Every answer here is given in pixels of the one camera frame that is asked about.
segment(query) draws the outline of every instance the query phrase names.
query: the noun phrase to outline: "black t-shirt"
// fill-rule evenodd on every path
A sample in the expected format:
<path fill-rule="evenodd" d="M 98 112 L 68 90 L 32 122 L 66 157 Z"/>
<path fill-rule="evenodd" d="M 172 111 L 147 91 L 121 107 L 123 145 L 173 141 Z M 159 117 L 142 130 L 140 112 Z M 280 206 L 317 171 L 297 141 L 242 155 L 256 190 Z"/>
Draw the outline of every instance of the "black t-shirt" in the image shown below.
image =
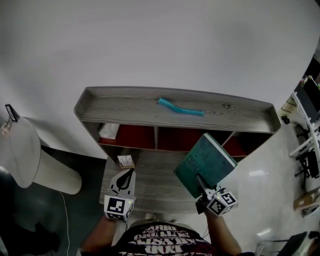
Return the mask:
<path fill-rule="evenodd" d="M 107 255 L 226 256 L 228 254 L 219 252 L 193 230 L 174 224 L 153 222 L 128 229 L 115 246 L 101 253 L 101 256 Z"/>

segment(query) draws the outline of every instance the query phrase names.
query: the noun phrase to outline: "blue plastic object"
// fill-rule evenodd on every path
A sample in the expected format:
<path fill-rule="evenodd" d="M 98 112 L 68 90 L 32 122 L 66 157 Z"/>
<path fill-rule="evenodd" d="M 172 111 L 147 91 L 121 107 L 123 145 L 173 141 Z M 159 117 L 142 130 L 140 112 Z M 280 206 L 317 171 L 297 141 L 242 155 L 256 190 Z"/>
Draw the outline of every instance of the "blue plastic object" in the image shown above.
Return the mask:
<path fill-rule="evenodd" d="M 168 101 L 168 100 L 166 100 L 164 98 L 159 98 L 158 104 L 166 106 L 166 107 L 172 109 L 174 112 L 177 112 L 177 113 L 183 113 L 183 114 L 189 114 L 189 115 L 198 115 L 198 116 L 204 116 L 205 115 L 203 110 L 193 110 L 193 109 L 181 108 L 181 107 L 173 105 L 170 101 Z"/>

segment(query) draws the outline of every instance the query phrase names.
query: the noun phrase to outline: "black and white marker cube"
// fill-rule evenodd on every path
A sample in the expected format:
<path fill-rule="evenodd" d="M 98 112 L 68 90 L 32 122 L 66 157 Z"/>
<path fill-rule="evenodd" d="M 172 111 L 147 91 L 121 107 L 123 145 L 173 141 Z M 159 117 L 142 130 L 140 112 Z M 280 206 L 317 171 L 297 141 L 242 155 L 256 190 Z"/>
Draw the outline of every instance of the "black and white marker cube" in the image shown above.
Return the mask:
<path fill-rule="evenodd" d="M 109 219 L 126 222 L 134 208 L 134 200 L 117 196 L 104 196 L 104 213 Z"/>
<path fill-rule="evenodd" d="M 215 195 L 207 208 L 219 217 L 229 212 L 237 203 L 237 199 L 231 192 L 225 192 Z"/>

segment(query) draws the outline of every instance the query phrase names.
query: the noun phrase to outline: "white tile floor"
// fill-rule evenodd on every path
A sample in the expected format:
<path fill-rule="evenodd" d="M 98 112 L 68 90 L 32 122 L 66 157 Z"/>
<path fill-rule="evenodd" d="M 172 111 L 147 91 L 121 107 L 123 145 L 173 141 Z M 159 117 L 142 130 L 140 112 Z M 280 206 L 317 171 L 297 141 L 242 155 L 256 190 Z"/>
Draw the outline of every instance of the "white tile floor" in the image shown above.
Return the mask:
<path fill-rule="evenodd" d="M 224 215 L 224 219 L 244 252 L 254 252 L 257 233 L 270 229 L 268 236 L 286 239 L 303 231 L 319 230 L 320 211 L 314 216 L 302 218 L 301 212 L 293 210 L 293 201 L 303 194 L 301 180 L 294 174 L 301 166 L 288 156 L 300 143 L 296 137 L 294 122 L 303 124 L 298 113 L 290 116 L 291 123 L 281 129 L 264 145 L 239 163 L 228 176 L 238 186 L 238 208 Z M 253 175 L 259 171 L 262 175 Z M 320 178 L 307 180 L 307 190 L 320 186 Z M 129 226 L 144 218 L 144 213 L 133 212 Z M 190 225 L 202 236 L 207 228 L 204 214 L 164 214 L 166 221 L 172 219 Z M 119 226 L 114 243 L 124 231 Z"/>

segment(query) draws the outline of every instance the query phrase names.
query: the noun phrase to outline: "green notebook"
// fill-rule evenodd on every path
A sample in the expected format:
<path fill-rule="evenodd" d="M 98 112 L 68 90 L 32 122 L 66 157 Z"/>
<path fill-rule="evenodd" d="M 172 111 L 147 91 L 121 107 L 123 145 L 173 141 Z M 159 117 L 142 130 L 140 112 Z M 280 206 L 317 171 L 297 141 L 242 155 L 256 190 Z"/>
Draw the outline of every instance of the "green notebook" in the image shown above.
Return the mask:
<path fill-rule="evenodd" d="M 213 187 L 231 173 L 237 163 L 224 148 L 211 137 L 203 134 L 184 160 L 174 170 L 186 189 L 194 198 L 201 196 L 197 174 Z"/>

